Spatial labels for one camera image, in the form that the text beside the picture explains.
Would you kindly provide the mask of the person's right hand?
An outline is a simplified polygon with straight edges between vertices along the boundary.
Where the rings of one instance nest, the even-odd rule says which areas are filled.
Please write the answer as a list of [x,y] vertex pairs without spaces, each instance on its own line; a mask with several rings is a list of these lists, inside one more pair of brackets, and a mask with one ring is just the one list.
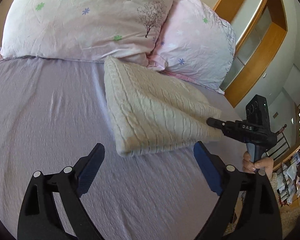
[[250,161],[251,155],[248,152],[243,154],[243,172],[246,173],[255,173],[257,169],[262,169],[266,173],[268,179],[272,178],[274,161],[271,158],[263,158],[255,163]]

